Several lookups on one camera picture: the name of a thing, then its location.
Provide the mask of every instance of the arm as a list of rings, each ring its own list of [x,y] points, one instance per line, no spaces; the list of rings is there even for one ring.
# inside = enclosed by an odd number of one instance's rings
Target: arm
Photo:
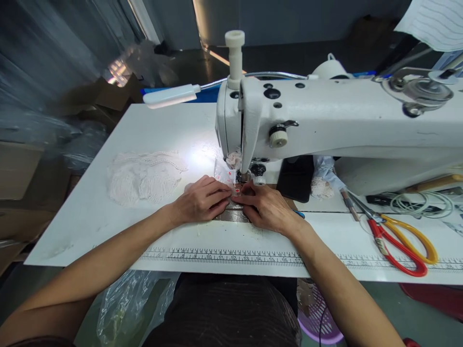
[[[171,229],[222,213],[230,194],[228,186],[204,176],[172,204],[77,259],[11,314],[0,328],[0,347],[44,335],[73,340],[98,293]]]
[[[403,346],[365,288],[311,225],[288,207],[280,192],[252,182],[244,185],[242,192],[251,195],[232,200],[245,205],[243,211],[249,220],[257,227],[279,232],[295,245],[347,341],[354,346]]]

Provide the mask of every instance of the wooden handle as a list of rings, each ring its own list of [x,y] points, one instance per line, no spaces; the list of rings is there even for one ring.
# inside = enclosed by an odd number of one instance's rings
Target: wooden handle
[[[453,175],[441,177],[441,178],[438,178],[438,179],[435,179],[429,182],[418,183],[417,185],[408,187],[407,189],[405,189],[405,191],[407,193],[417,193],[417,192],[421,192],[424,190],[434,189],[437,187],[446,186],[448,184],[462,182],[462,181],[463,181],[463,175],[453,174]]]

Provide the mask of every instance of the measuring tape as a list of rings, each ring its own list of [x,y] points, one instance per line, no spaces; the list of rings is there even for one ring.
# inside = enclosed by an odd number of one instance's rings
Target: measuring tape
[[[397,268],[380,255],[336,254],[350,270],[393,270]],[[142,260],[191,262],[209,264],[259,265],[279,267],[305,267],[297,252],[229,250],[212,248],[162,248],[151,247]],[[414,269],[415,263],[405,256],[396,259],[405,267]],[[430,272],[462,273],[463,258],[441,258],[434,265],[427,265]]]

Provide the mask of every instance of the black phone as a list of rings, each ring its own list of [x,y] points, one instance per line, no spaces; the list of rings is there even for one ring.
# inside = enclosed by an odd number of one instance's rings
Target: black phone
[[[281,164],[276,190],[285,198],[308,202],[313,175],[313,156],[286,158]]]

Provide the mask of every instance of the forearm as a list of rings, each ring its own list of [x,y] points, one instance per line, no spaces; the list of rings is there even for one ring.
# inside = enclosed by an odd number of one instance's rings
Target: forearm
[[[163,207],[113,236],[66,267],[18,310],[30,310],[92,297],[116,281],[163,234],[176,227]]]
[[[307,223],[290,236],[346,339],[354,346],[403,346],[372,297]]]

